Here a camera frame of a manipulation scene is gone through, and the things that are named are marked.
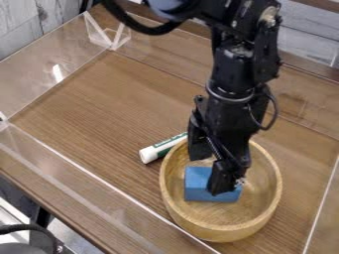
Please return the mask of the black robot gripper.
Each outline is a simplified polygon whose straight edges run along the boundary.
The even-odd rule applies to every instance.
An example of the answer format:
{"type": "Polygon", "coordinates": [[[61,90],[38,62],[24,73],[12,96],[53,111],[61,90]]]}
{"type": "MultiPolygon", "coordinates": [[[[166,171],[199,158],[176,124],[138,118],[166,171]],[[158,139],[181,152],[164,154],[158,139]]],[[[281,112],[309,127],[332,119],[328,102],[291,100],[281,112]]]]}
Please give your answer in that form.
{"type": "Polygon", "coordinates": [[[269,101],[269,88],[260,85],[244,98],[208,93],[195,97],[188,123],[191,161],[216,157],[207,190],[212,196],[236,189],[237,180],[252,164],[249,139],[261,126],[269,101]]]}

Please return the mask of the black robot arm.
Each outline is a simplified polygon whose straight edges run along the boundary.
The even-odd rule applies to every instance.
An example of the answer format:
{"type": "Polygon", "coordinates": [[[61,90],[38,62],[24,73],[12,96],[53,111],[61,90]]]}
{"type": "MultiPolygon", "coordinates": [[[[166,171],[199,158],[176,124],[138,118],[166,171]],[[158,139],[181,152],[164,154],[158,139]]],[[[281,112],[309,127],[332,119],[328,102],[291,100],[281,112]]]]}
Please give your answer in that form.
{"type": "Polygon", "coordinates": [[[264,122],[276,104],[268,82],[277,78],[277,32],[281,22],[276,0],[141,0],[165,22],[137,22],[116,0],[101,0],[110,15],[148,36],[170,33],[189,19],[211,29],[213,68],[207,94],[195,97],[188,124],[188,154],[193,161],[215,159],[207,191],[236,189],[252,164],[249,140],[273,125],[264,122]]]}

